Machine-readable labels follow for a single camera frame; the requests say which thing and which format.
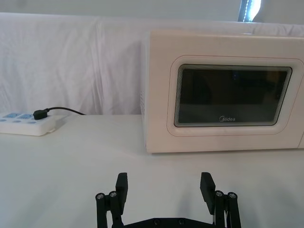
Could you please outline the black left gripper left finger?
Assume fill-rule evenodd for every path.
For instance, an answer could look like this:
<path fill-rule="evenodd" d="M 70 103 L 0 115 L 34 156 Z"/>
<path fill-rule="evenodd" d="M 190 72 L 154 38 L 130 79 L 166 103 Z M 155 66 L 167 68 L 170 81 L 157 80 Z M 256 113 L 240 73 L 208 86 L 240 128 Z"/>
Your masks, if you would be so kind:
<path fill-rule="evenodd" d="M 124 212 L 124 205 L 128 192 L 128 179 L 127 173 L 122 172 L 118 174 L 115 190 L 111 191 L 108 195 L 104 193 L 98 193 L 95 196 L 96 200 L 96 216 L 97 227 L 107 228 L 107 212 L 111 212 L 112 215 L 112 227 L 123 228 L 122 215 Z"/>

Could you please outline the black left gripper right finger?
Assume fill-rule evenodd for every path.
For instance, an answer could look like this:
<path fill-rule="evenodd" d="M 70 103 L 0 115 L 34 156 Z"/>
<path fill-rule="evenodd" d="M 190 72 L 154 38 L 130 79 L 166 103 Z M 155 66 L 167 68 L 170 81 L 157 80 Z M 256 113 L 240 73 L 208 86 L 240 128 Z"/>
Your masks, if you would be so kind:
<path fill-rule="evenodd" d="M 214 228 L 241 228 L 238 208 L 238 196 L 234 192 L 224 194 L 216 190 L 216 185 L 209 172 L 202 172 L 200 190 L 209 213 L 213 216 Z"/>

